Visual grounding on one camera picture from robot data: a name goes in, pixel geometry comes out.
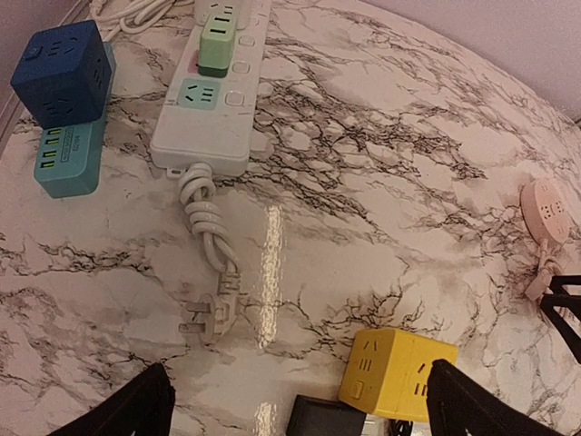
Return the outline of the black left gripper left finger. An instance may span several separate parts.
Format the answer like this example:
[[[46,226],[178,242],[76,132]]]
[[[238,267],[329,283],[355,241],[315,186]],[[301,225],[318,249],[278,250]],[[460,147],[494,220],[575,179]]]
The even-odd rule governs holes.
[[[164,366],[157,362],[119,391],[50,436],[168,436],[175,405],[175,389]]]

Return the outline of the blue cube socket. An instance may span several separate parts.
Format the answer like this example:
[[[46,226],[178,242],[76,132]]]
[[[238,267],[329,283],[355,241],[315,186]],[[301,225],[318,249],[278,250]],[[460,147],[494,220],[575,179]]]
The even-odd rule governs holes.
[[[113,70],[96,22],[86,20],[35,33],[10,85],[44,129],[101,117]]]

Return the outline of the white cube socket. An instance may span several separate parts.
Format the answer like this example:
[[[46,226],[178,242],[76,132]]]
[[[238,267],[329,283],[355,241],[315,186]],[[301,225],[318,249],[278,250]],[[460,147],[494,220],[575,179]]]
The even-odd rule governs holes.
[[[233,17],[237,30],[245,29],[251,20],[252,0],[195,0],[194,18],[204,26],[211,15]]]

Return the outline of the yellow cube socket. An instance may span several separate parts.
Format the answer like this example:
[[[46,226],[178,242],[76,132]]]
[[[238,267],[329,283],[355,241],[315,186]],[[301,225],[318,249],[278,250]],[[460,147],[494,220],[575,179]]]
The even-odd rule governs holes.
[[[395,328],[356,333],[341,381],[339,400],[390,420],[428,421],[432,363],[455,364],[458,347]]]

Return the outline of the green plug adapter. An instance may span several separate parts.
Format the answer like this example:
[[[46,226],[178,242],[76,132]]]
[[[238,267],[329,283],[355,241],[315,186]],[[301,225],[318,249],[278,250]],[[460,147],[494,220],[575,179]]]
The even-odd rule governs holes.
[[[231,14],[212,14],[204,25],[198,52],[198,72],[223,78],[230,68],[236,22]]]

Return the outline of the long white power strip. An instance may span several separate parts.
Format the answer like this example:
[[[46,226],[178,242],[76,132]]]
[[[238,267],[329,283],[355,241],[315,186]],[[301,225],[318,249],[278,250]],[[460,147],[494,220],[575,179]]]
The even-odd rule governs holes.
[[[183,333],[216,342],[239,311],[241,267],[222,210],[214,202],[216,181],[246,172],[251,153],[261,61],[271,2],[253,1],[251,20],[236,29],[228,73],[198,72],[203,26],[190,32],[153,131],[150,151],[156,167],[176,179],[178,201],[190,233],[202,243],[208,264],[219,274],[217,289],[187,303]]]

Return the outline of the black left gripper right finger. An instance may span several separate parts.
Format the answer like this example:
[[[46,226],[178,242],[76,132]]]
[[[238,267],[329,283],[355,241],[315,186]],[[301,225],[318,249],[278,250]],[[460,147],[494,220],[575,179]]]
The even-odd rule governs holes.
[[[557,434],[509,407],[446,360],[432,363],[427,407],[433,435]]]

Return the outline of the teal power strip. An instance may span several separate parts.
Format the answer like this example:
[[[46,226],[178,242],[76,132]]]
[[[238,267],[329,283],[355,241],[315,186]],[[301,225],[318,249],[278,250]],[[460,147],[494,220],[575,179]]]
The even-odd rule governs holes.
[[[99,183],[106,126],[101,116],[83,124],[44,129],[34,164],[34,179],[54,199],[93,193]]]

